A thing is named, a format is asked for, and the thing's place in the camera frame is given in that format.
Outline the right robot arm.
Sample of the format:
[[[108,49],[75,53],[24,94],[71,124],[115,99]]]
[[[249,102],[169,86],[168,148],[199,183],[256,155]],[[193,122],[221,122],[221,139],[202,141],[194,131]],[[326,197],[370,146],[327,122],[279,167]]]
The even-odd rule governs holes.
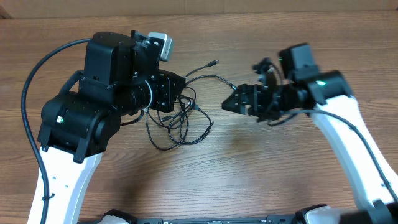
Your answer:
[[[326,137],[353,190],[356,210],[312,205],[267,223],[396,223],[397,174],[368,131],[359,103],[341,72],[322,72],[307,43],[253,66],[256,85],[242,84],[222,102],[226,111],[278,126],[304,114]]]

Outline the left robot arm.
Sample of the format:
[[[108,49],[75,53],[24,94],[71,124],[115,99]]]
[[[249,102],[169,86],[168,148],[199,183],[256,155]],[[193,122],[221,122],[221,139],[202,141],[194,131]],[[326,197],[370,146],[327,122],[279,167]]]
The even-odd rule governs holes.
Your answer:
[[[76,223],[90,179],[125,115],[169,113],[185,79],[161,70],[172,38],[163,33],[98,32],[85,39],[83,69],[46,102],[37,137],[29,141],[39,164],[29,223]]]

